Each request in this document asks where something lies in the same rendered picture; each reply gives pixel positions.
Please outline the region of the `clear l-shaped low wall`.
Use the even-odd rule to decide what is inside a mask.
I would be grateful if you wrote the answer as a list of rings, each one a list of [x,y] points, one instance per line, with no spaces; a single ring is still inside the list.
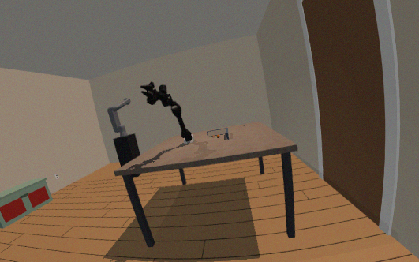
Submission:
[[[226,134],[226,129],[220,129],[220,130],[215,130],[215,131],[210,131],[207,132],[208,133],[208,137],[212,137],[212,135],[222,135],[222,134]]]

